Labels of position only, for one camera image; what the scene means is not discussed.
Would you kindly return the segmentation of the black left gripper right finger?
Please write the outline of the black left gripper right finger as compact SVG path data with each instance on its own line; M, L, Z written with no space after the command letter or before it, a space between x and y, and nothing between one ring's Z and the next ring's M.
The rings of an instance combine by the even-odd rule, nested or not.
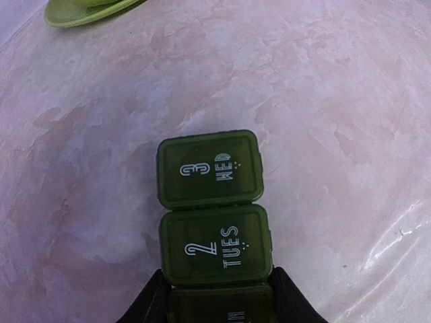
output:
M327 323L309 303L282 267L271 273L271 288L278 322Z

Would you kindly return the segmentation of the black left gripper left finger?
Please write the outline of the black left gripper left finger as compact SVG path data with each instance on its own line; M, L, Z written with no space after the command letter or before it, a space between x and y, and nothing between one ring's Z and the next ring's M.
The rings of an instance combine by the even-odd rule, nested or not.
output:
M172 285L157 269L118 323L167 323Z

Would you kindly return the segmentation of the green weekly pill organizer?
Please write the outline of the green weekly pill organizer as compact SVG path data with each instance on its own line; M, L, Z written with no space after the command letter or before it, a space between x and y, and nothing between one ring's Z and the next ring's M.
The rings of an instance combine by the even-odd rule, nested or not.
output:
M274 322L272 242L252 131L166 139L157 152L169 322Z

